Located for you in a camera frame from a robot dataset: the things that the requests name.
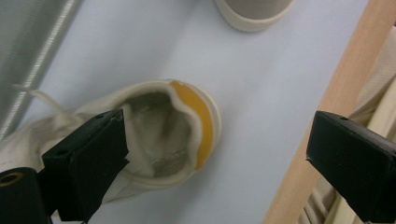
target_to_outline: shoe lining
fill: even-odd
[[[148,158],[154,177],[176,174],[188,159],[191,126],[185,114],[161,92],[146,93],[128,101],[132,108],[135,141]]]

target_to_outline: beige fabric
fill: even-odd
[[[350,118],[363,125],[368,125],[395,76],[396,28],[393,27]],[[325,178],[321,177],[297,223],[361,224],[362,222],[347,205],[347,202],[335,192]]]

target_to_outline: shoe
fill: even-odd
[[[220,14],[236,30],[258,32],[279,21],[293,0],[216,0]]]
[[[104,202],[178,185],[198,171],[219,141],[219,110],[204,91],[181,81],[158,80],[116,91],[66,111],[41,91],[19,87],[57,111],[0,142],[0,172],[44,168],[40,159],[93,116],[122,108],[129,154]]]

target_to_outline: shoelace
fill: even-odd
[[[53,109],[56,113],[54,129],[76,129],[80,126],[84,121],[82,118],[73,115],[63,109],[55,100],[53,100],[49,95],[39,90],[31,90],[19,84],[14,84],[12,87],[18,91],[24,91],[29,95],[36,97],[43,101],[46,105],[48,105],[51,109]]]

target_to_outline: screw hole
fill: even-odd
[[[67,150],[62,149],[62,150],[57,151],[57,152],[56,152],[56,155],[57,155],[57,156],[62,156],[62,155],[64,155],[64,154],[66,154],[66,153],[67,153]]]
[[[0,177],[0,188],[11,185],[19,181],[23,177],[23,173],[16,172]]]

